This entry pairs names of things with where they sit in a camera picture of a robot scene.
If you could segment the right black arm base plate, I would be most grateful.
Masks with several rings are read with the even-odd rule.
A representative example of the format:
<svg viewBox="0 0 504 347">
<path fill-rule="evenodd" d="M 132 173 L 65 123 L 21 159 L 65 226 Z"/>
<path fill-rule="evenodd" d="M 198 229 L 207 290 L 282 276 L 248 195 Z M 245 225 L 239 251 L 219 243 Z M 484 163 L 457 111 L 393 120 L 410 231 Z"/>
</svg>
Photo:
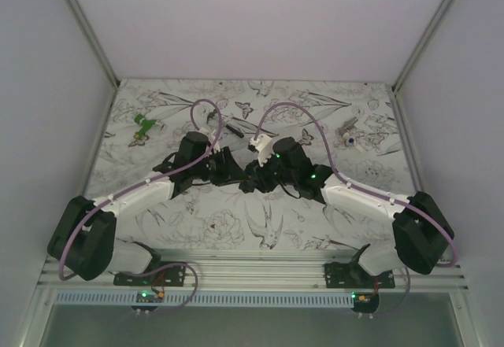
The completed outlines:
<svg viewBox="0 0 504 347">
<path fill-rule="evenodd" d="M 339 262 L 324 265 L 324 280 L 329 289 L 359 289 L 372 290 L 394 289 L 395 277 L 392 271 L 385 271 L 377 276 L 371 276 L 356 264 Z"/>
</svg>

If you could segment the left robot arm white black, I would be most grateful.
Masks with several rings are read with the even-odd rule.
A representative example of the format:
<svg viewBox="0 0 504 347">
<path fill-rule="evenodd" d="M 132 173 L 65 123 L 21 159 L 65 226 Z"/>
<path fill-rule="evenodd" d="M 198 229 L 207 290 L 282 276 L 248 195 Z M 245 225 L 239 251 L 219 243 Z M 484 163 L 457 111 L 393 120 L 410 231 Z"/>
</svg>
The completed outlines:
<svg viewBox="0 0 504 347">
<path fill-rule="evenodd" d="M 201 180 L 214 186 L 248 178 L 228 147 L 220 148 L 208 131 L 190 131 L 177 152 L 170 154 L 140 183 L 117 194 L 96 199 L 72 198 L 47 246 L 62 270 L 86 281 L 105 271 L 134 276 L 145 286 L 159 280 L 155 252 L 141 242 L 117 237 L 117 226 L 165 203 Z"/>
</svg>

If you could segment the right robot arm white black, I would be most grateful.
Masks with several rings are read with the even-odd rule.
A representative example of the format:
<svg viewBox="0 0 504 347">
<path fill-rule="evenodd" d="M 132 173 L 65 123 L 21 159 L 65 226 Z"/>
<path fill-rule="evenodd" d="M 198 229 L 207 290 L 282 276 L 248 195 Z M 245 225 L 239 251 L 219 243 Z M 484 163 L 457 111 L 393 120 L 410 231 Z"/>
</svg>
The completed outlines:
<svg viewBox="0 0 504 347">
<path fill-rule="evenodd" d="M 313 164 L 293 138 L 273 141 L 259 135 L 249 148 L 257 158 L 246 166 L 249 178 L 240 184 L 242 192 L 292 186 L 300 198 L 391 225 L 393 240 L 362 246 L 346 264 L 355 286 L 367 287 L 378 275 L 397 268 L 428 275 L 441 265 L 454 232 L 430 195 L 393 194 L 355 182 L 330 166 Z"/>
</svg>

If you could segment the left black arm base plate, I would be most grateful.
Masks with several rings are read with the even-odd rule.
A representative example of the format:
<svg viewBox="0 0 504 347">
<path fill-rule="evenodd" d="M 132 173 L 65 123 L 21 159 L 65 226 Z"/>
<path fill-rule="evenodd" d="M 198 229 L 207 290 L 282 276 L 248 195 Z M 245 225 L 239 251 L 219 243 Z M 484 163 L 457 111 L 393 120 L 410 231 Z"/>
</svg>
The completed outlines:
<svg viewBox="0 0 504 347">
<path fill-rule="evenodd" d="M 114 286 L 176 286 L 181 287 L 185 280 L 186 268 L 184 266 L 174 266 L 163 271 L 148 276 L 131 276 L 123 273 L 114 275 Z"/>
</svg>

